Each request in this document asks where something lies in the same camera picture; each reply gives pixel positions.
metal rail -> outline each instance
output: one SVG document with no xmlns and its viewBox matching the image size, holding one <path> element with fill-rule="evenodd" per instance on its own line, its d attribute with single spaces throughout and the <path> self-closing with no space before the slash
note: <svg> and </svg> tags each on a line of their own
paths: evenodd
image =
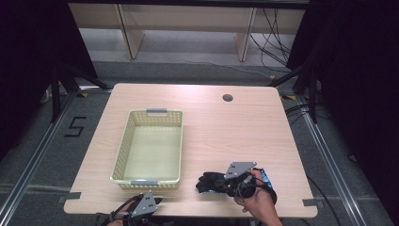
<svg viewBox="0 0 399 226">
<path fill-rule="evenodd" d="M 301 105 L 304 105 L 306 101 L 302 96 L 297 96 L 297 99 Z M 341 174 L 340 168 L 338 167 L 337 163 L 334 160 L 323 136 L 319 130 L 319 127 L 316 123 L 313 123 L 311 116 L 309 114 L 305 114 L 305 122 L 308 124 L 309 130 L 311 131 L 311 135 L 316 142 L 317 148 L 322 155 L 322 158 L 325 162 L 327 170 L 331 176 L 332 182 L 334 183 L 335 187 L 337 188 L 338 194 L 340 195 L 343 206 L 348 213 L 353 225 L 367 225 L 363 214 L 360 211 L 358 202 L 356 201 L 355 197 L 353 196 L 348 184 L 346 183 L 343 175 Z"/>
<path fill-rule="evenodd" d="M 69 93 L 67 95 L 66 100 L 61 107 L 61 112 L 58 118 L 54 122 L 50 123 L 50 126 L 47 129 L 43 139 L 26 165 L 24 172 L 8 194 L 6 200 L 3 202 L 0 209 L 0 225 L 7 226 L 11 220 L 12 215 L 17 209 L 18 204 L 20 203 L 27 187 L 29 186 L 29 183 L 32 181 L 43 157 L 46 155 L 50 144 L 56 136 L 59 125 L 63 122 L 65 113 L 68 107 L 71 105 L 74 95 L 75 93 Z"/>
</svg>

wooden table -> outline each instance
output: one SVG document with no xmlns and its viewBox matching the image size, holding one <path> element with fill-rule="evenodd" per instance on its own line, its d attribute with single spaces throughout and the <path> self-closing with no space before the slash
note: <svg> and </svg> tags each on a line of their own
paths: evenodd
<svg viewBox="0 0 399 226">
<path fill-rule="evenodd" d="M 232 101 L 223 100 L 230 94 Z M 156 216 L 249 218 L 226 194 L 199 194 L 205 171 L 225 173 L 231 162 L 258 163 L 278 193 L 281 218 L 313 218 L 313 199 L 279 94 L 274 88 L 117 84 L 108 100 L 67 200 L 70 214 L 109 213 L 130 197 L 147 192 L 121 189 L 110 181 L 128 112 L 135 108 L 178 108 L 184 112 L 179 188 L 153 189 L 163 201 Z"/>
</svg>

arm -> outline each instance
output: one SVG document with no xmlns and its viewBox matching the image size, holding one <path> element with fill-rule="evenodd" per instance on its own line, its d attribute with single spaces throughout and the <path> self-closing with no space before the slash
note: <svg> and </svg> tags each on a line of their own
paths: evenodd
<svg viewBox="0 0 399 226">
<path fill-rule="evenodd" d="M 251 170 L 252 174 L 256 176 L 257 184 L 262 184 L 262 175 L 258 170 Z M 248 212 L 263 224 L 267 226 L 281 226 L 282 223 L 279 220 L 276 208 L 270 197 L 270 194 L 259 187 L 256 188 L 255 193 L 252 197 L 242 199 L 241 197 L 234 197 L 237 204 L 243 206 L 243 212 Z"/>
</svg>

plastic basket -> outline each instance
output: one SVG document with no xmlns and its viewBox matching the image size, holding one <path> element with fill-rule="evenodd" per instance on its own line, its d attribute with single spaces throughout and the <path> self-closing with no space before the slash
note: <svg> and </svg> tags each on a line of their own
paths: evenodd
<svg viewBox="0 0 399 226">
<path fill-rule="evenodd" d="M 181 172 L 183 112 L 132 110 L 111 181 L 122 188 L 175 188 Z"/>
</svg>

basket handle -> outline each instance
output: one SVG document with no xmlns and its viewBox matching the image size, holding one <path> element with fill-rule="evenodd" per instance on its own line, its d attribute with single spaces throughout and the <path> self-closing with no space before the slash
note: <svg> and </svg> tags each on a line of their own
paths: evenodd
<svg viewBox="0 0 399 226">
<path fill-rule="evenodd" d="M 131 186 L 158 186 L 158 181 L 131 181 Z"/>
<path fill-rule="evenodd" d="M 166 108 L 147 108 L 147 115 L 154 117 L 166 117 L 168 110 Z"/>
</svg>

